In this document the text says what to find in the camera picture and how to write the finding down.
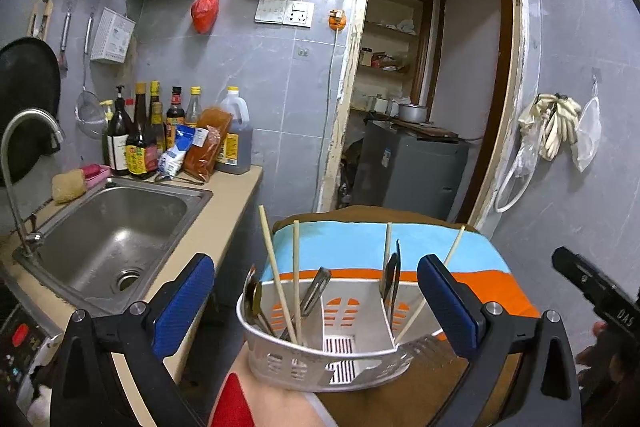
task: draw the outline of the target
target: strainer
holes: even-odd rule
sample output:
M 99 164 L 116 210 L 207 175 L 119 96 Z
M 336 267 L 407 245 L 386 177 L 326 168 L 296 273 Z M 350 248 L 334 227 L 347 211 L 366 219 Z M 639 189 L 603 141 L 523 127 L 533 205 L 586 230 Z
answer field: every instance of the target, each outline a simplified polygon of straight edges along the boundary
M 102 139 L 102 134 L 107 129 L 107 117 L 100 105 L 100 100 L 91 91 L 86 90 L 86 70 L 89 59 L 89 39 L 94 25 L 94 14 L 89 15 L 84 36 L 84 54 L 82 55 L 82 92 L 76 101 L 76 121 L 80 130 L 89 138 Z

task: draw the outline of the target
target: light switch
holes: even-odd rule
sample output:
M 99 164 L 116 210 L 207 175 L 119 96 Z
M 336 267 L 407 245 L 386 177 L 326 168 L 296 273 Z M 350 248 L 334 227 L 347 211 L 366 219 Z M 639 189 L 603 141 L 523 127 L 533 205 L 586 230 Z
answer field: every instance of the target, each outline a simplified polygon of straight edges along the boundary
M 259 0 L 255 21 L 311 28 L 314 4 L 304 1 Z
M 286 0 L 259 0 L 255 11 L 255 21 L 271 24 L 282 24 L 287 12 Z

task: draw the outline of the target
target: faucet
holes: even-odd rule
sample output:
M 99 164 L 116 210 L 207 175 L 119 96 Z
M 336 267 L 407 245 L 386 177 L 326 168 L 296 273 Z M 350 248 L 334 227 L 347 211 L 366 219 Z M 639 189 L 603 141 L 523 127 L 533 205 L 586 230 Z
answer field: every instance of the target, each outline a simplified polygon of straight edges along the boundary
M 2 142 L 0 142 L 0 168 L 2 169 L 2 179 L 4 180 L 4 186 L 6 187 L 6 195 L 9 198 L 9 206 L 11 207 L 11 213 L 14 214 L 15 228 L 20 236 L 20 241 L 25 250 L 25 256 L 31 257 L 33 255 L 32 245 L 36 246 L 42 243 L 42 234 L 39 232 L 27 233 L 27 228 L 24 225 L 20 212 L 18 210 L 18 202 L 15 199 L 14 184 L 11 181 L 11 172 L 9 172 L 9 140 L 16 127 L 18 127 L 23 121 L 35 118 L 42 120 L 46 123 L 60 144 L 64 140 L 62 129 L 58 125 L 58 122 L 47 112 L 41 109 L 30 108 L 20 111 L 16 114 L 11 121 L 7 124 L 4 133 L 2 133 Z M 31 223 L 35 229 L 35 223 L 31 218 Z

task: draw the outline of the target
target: shelf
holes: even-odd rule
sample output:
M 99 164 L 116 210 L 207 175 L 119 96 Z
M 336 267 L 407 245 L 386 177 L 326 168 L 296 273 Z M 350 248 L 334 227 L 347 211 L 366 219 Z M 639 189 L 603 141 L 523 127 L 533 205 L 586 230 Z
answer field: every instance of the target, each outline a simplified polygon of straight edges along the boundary
M 385 71 L 380 68 L 372 68 L 371 66 L 365 66 L 364 64 L 358 64 L 358 69 L 365 71 L 366 73 L 380 74 L 387 78 L 392 78 L 399 82 L 404 82 L 409 78 L 406 73 L 398 73 L 397 71 Z
M 383 35 L 385 37 L 389 37 L 390 39 L 400 39 L 405 42 L 413 42 L 418 39 L 418 35 L 411 35 L 411 33 L 405 33 L 393 28 L 387 28 L 386 26 L 376 24 L 375 22 L 365 21 L 364 29 L 365 31 L 371 31 L 372 33 L 375 32 L 378 35 Z

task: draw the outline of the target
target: black pan lid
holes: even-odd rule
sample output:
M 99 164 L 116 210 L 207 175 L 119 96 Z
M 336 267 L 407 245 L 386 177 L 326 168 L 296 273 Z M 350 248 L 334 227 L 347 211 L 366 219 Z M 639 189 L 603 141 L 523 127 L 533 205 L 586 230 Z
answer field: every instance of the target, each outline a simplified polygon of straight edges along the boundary
M 36 107 L 57 117 L 60 69 L 46 42 L 17 39 L 0 50 L 0 136 L 20 111 Z M 43 154 L 51 154 L 49 127 L 38 121 L 22 122 L 9 142 L 9 169 L 15 183 L 24 178 Z M 0 185 L 4 180 L 0 172 Z

